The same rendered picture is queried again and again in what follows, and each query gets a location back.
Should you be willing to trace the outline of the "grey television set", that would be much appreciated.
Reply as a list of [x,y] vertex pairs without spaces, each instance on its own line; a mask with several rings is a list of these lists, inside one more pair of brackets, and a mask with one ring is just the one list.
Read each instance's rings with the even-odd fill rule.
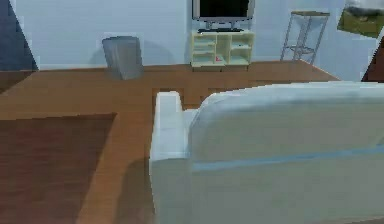
[[203,32],[241,32],[239,21],[251,20],[256,0],[192,0],[192,19],[205,23]]

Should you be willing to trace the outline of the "dark brown door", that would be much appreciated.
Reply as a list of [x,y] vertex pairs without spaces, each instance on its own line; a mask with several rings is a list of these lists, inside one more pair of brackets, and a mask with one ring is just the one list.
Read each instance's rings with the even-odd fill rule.
[[384,83],[384,36],[362,78],[362,82]]

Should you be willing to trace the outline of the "white sofa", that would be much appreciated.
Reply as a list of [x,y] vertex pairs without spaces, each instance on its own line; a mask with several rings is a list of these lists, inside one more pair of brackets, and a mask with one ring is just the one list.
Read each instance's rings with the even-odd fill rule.
[[384,224],[384,84],[156,97],[155,224]]

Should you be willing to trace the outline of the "pale yellow television stand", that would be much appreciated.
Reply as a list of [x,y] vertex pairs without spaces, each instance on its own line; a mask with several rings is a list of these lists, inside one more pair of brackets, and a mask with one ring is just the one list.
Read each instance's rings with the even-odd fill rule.
[[202,67],[245,66],[251,64],[255,34],[250,30],[241,32],[191,32],[192,69]]

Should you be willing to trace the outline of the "grey metal side table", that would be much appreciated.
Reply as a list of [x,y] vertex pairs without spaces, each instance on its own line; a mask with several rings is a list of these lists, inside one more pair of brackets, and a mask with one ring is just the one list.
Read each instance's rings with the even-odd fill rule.
[[[312,65],[317,56],[317,51],[320,47],[320,43],[327,25],[330,13],[319,12],[319,11],[292,11],[288,22],[288,27],[285,34],[283,47],[281,50],[280,60],[283,61],[286,51],[291,50],[293,52],[293,61],[302,59],[302,56],[309,55],[310,58],[308,63]],[[293,22],[299,26],[299,33],[296,39],[296,43],[293,45],[289,44],[289,37]],[[314,47],[309,47],[306,42],[311,31],[320,28],[319,35]]]

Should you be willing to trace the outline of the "framed landscape picture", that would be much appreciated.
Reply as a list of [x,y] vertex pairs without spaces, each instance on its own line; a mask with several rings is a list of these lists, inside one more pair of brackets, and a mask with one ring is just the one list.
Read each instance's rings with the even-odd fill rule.
[[384,27],[384,0],[345,0],[337,29],[377,38]]

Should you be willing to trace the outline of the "grey bin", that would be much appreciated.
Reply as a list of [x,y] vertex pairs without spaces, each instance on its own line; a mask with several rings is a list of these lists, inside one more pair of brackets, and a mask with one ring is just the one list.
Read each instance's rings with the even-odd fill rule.
[[144,72],[140,40],[135,36],[115,36],[102,40],[111,76],[119,80],[135,79]]

